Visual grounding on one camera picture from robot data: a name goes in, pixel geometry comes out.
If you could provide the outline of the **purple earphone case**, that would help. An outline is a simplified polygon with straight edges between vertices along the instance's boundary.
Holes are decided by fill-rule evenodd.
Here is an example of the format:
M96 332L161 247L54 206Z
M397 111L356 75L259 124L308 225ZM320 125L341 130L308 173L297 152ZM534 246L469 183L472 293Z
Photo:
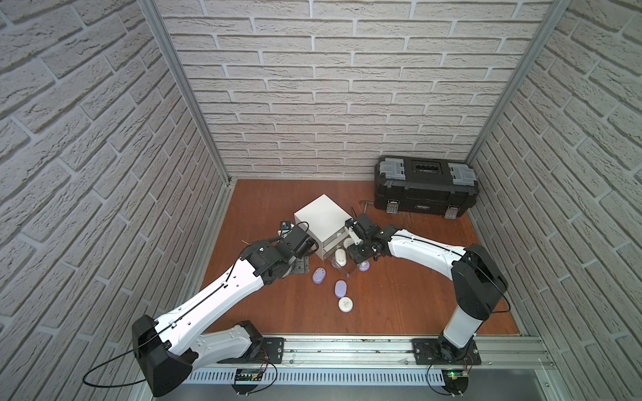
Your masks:
M314 270L314 273L312 275L313 283L316 285L320 285L321 283L324 282L324 280L327 277L327 272L323 267L318 267Z
M334 294L337 298L343 298L347 294L347 282L338 280L334 285Z
M361 262L358 267L361 272L367 272L370 267L369 261Z

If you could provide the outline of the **white oblong earphone case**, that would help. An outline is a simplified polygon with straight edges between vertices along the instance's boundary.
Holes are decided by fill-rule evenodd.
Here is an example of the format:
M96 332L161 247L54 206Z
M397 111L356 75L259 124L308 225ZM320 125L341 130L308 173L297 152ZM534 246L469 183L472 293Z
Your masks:
M345 267L348 262L348 257L344 249L337 249L334 253L333 264L339 269Z

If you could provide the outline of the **white drawer cabinet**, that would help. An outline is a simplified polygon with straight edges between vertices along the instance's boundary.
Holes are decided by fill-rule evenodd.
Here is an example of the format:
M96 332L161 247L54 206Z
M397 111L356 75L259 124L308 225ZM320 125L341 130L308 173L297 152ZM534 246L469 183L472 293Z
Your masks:
M349 237L344 225L349 218L350 215L325 194L294 213L296 223L309 224L308 233L319 244L316 255L322 260L331 258Z

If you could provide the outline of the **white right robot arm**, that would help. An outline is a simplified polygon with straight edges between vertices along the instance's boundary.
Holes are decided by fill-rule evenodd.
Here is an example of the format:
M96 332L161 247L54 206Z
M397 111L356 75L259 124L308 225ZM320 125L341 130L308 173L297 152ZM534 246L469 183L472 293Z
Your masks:
M444 350L466 350L508 290L508 282L493 257L478 244L452 246L420 237L402 227L381 228L366 214L349 218L344 226L354 241L347 247L347 253L355 263L395 257L415 262L451 280L457 307L438 338Z

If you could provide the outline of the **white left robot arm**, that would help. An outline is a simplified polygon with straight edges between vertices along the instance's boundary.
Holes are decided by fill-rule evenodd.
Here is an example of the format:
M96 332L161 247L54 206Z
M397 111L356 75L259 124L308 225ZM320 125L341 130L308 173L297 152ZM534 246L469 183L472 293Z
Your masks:
M205 331L242 299L287 277L295 262L315 253L319 244L308 228L302 222L250 244L229 269L184 304L133 323L135 360L155 397L169 394L201 367L221 361L255 363L264 355L262 334L249 321L214 334Z

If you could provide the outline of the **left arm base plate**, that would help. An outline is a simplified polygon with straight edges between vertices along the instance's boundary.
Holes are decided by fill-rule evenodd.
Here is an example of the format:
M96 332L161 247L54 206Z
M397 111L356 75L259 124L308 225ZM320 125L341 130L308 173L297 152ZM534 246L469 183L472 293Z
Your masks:
M262 338L260 343L253 342L250 348L239 358L223 359L219 364L260 364L265 360L278 365L282 363L285 338Z

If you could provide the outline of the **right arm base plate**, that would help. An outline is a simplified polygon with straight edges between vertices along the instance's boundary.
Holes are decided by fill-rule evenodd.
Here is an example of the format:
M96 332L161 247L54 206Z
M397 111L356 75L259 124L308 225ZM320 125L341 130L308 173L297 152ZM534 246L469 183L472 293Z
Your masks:
M417 365L476 366L482 360L473 339L462 348L450 344L446 339L411 339Z

